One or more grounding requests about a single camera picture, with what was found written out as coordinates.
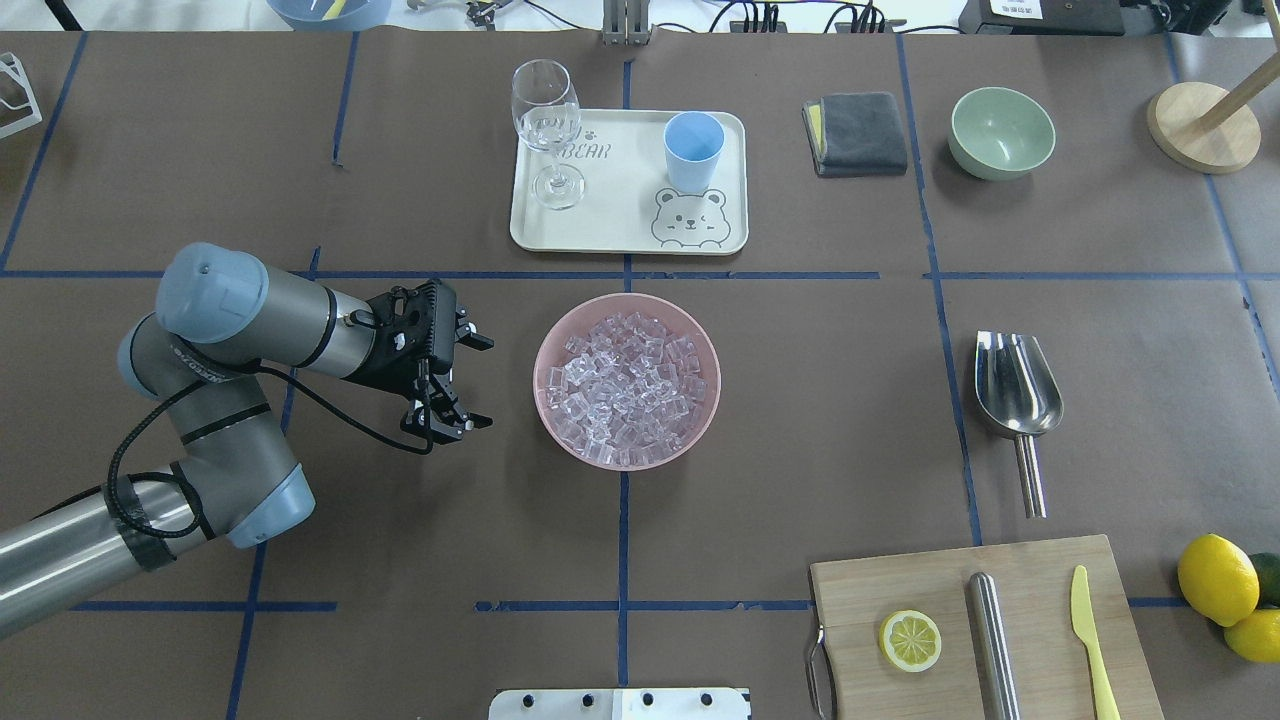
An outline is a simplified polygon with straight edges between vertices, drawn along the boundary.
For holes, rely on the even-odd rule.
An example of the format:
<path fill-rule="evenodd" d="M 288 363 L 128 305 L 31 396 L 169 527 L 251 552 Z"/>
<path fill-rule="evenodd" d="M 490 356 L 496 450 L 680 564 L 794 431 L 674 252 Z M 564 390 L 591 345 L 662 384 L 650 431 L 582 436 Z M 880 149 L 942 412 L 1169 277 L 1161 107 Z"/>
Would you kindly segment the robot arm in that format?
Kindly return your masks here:
<path fill-rule="evenodd" d="M 247 252 L 182 249 L 116 354 L 122 377 L 156 407 L 97 487 L 3 534 L 3 635 L 205 542 L 250 548 L 314 512 L 261 375 L 311 370 L 401 397 L 399 425 L 422 441 L 419 455 L 489 427 L 452 388 L 457 346 L 493 341 L 443 281 L 360 300 Z"/>

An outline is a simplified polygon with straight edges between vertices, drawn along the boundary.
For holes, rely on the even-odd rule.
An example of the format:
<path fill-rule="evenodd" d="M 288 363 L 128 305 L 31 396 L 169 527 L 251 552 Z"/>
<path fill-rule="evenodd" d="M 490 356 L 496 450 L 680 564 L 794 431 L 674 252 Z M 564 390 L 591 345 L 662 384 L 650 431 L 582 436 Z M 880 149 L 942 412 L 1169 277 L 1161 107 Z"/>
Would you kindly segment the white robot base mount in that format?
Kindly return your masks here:
<path fill-rule="evenodd" d="M 489 719 L 750 719 L 748 689 L 731 687 L 508 689 Z"/>

